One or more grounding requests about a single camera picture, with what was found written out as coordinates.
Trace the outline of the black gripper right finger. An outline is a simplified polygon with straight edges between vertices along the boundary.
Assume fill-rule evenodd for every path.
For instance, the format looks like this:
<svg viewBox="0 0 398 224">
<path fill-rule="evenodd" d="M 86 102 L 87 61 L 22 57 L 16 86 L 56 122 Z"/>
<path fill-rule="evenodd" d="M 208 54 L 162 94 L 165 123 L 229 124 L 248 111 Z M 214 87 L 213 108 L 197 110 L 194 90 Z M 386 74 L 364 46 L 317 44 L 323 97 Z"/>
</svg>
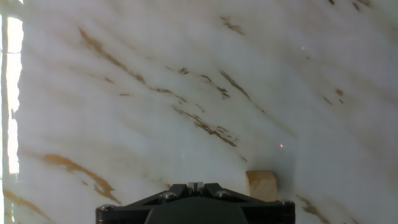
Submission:
<svg viewBox="0 0 398 224">
<path fill-rule="evenodd" d="M 223 188 L 220 184 L 195 183 L 195 195 L 206 202 L 200 206 L 221 218 L 222 223 L 294 224 L 295 203 L 263 200 Z"/>
</svg>

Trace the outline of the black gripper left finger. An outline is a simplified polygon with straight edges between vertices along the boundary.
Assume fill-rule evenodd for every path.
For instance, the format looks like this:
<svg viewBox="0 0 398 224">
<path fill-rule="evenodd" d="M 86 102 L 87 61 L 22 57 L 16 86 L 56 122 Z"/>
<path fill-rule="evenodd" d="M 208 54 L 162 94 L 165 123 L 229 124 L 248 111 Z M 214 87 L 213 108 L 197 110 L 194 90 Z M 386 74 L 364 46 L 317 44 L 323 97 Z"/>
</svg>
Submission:
<svg viewBox="0 0 398 224">
<path fill-rule="evenodd" d="M 95 210 L 96 224 L 144 224 L 151 211 L 170 202 L 187 198 L 193 195 L 195 183 L 173 184 L 168 190 L 144 198 L 125 206 L 111 204 L 100 205 Z"/>
</svg>

